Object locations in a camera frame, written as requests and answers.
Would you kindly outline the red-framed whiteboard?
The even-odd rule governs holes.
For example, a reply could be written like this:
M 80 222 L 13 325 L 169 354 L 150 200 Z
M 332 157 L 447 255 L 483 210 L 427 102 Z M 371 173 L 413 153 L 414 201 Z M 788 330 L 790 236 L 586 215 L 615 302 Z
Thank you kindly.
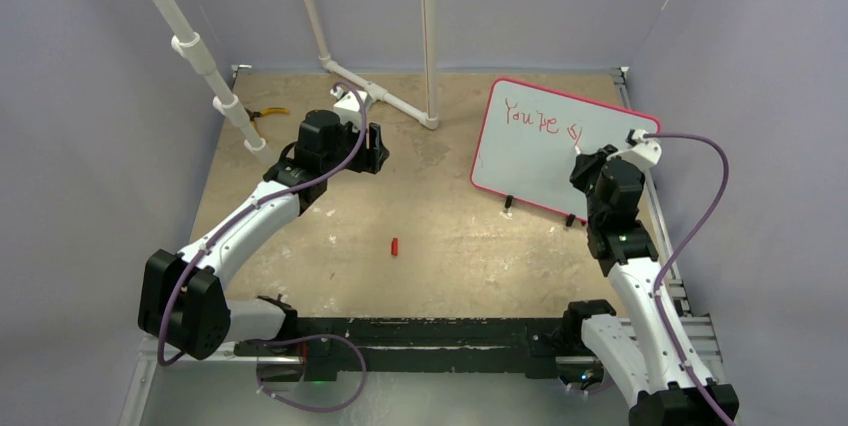
M 470 174 L 483 190 L 559 214 L 587 218 L 585 194 L 570 174 L 574 145 L 593 153 L 627 147 L 631 129 L 657 133 L 661 122 L 629 111 L 511 78 L 491 89 Z

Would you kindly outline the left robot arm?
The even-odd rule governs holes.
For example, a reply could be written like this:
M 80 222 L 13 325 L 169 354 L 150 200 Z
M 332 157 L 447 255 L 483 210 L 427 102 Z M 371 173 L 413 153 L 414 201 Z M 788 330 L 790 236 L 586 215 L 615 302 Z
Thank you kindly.
M 389 156 L 379 124 L 308 112 L 296 141 L 243 203 L 179 251 L 158 250 L 147 260 L 138 325 L 156 337 L 158 363 L 169 366 L 184 355 L 203 360 L 228 342 L 260 342 L 275 355 L 292 351 L 296 310 L 269 296 L 228 301 L 227 286 L 269 239 L 310 209 L 332 176 L 376 174 Z

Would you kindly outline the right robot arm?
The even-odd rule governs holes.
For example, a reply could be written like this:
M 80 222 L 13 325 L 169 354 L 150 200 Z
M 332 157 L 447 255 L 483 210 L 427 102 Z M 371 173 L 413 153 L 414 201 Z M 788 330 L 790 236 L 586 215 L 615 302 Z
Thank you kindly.
M 733 425 L 739 398 L 698 355 L 664 284 L 654 242 L 639 220 L 644 172 L 608 145 L 578 153 L 571 184 L 587 201 L 588 248 L 629 313 L 626 334 L 609 303 L 572 302 L 564 345 L 590 350 L 629 407 L 631 425 Z

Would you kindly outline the black whiteboard easel stand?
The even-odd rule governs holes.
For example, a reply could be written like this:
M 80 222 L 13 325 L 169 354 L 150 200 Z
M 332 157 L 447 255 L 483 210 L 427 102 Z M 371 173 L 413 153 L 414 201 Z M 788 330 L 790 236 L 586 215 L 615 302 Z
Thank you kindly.
M 503 216 L 506 218 L 510 218 L 512 216 L 512 207 L 515 202 L 515 198 L 512 195 L 507 195 L 504 201 L 504 207 L 502 210 Z M 563 224 L 565 228 L 572 227 L 577 222 L 577 217 L 574 214 L 565 214 L 563 216 Z

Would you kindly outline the yellow-handled pliers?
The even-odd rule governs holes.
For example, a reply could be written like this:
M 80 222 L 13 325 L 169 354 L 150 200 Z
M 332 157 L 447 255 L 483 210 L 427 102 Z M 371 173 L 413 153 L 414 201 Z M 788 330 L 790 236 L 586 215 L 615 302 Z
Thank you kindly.
M 248 110 L 246 109 L 246 113 L 248 115 L 248 119 L 252 125 L 256 125 L 256 122 L 260 118 L 272 116 L 272 115 L 289 115 L 290 110 L 282 107 L 273 107 L 266 108 L 260 110 Z

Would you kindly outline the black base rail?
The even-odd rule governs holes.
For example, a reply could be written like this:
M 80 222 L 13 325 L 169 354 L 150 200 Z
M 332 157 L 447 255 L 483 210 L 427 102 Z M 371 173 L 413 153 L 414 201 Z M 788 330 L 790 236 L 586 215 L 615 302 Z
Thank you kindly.
M 598 361 L 560 336 L 558 318 L 302 317 L 306 378 L 340 372 L 512 373 L 580 380 Z

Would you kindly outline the aluminium extrusion frame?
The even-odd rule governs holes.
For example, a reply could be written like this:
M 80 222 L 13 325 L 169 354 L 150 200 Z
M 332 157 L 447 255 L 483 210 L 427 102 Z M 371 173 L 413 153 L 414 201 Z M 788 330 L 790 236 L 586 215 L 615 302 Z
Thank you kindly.
M 572 302 L 602 300 L 631 335 L 629 313 L 588 248 L 587 218 L 565 228 L 563 214 L 516 199 L 512 216 L 506 218 L 506 196 L 471 183 L 496 80 L 450 80 L 448 106 L 434 130 L 420 123 L 402 127 L 396 111 L 374 105 L 365 111 L 359 101 L 362 119 L 381 126 L 390 152 L 381 171 L 343 170 L 332 176 L 309 210 L 247 260 L 227 286 L 226 299 L 279 299 L 296 310 L 297 330 L 302 317 L 558 318 L 561 338 L 584 348 L 562 334 L 564 314 Z M 333 98 L 323 107 L 302 101 L 292 105 L 284 128 L 297 139 L 305 115 L 333 111 Z M 214 179 L 235 183 L 237 191 L 218 196 L 214 207 L 219 220 L 203 219 L 192 242 L 243 203 L 273 164 L 239 169 L 229 161 L 215 161 Z M 712 325 L 678 312 L 680 287 L 666 280 L 673 258 L 648 233 L 687 336 L 713 375 L 729 384 L 720 374 Z M 395 237 L 397 257 L 390 254 Z M 207 358 L 224 352 L 258 362 L 290 356 L 309 381 L 302 350 L 310 339 L 295 334 L 286 341 L 224 343 Z M 607 384 L 616 386 L 594 357 L 597 366 L 585 369 L 580 380 L 558 378 L 570 391 L 586 395 Z

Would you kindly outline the white PVC pipe frame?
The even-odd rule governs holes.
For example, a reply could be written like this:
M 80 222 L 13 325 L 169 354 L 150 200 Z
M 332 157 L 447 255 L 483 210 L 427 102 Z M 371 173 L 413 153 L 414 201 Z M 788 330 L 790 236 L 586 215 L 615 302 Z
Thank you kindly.
M 242 133 L 245 148 L 260 163 L 269 166 L 276 162 L 279 153 L 252 126 L 243 104 L 224 80 L 217 68 L 212 53 L 199 33 L 191 26 L 177 2 L 175 0 L 151 1 L 173 33 L 170 41 L 171 48 L 191 65 L 195 73 L 204 79 L 213 92 L 213 107 Z M 434 27 L 435 0 L 421 0 L 426 86 L 426 105 L 423 110 L 416 108 L 382 86 L 357 75 L 337 63 L 328 48 L 315 0 L 303 0 L 303 2 L 318 47 L 319 61 L 323 69 L 354 83 L 363 91 L 371 94 L 375 99 L 387 103 L 412 117 L 425 128 L 434 130 L 438 127 L 437 46 Z

